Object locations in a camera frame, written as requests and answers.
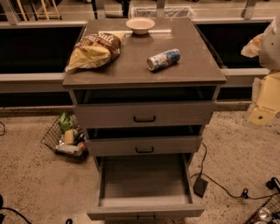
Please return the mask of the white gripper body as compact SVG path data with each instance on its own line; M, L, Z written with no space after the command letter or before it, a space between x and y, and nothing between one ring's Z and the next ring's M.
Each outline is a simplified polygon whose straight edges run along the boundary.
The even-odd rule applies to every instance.
M252 104L248 110L248 122L266 125L280 112L280 72L270 73L262 80L255 78L252 88Z

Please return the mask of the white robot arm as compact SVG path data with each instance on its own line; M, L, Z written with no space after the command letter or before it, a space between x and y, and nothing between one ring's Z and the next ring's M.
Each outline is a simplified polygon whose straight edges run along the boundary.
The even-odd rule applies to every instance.
M252 38L241 50L241 55L258 57L269 74L262 80L255 78L252 104L247 123L262 126L270 123L280 112L280 16L277 15L265 31Z

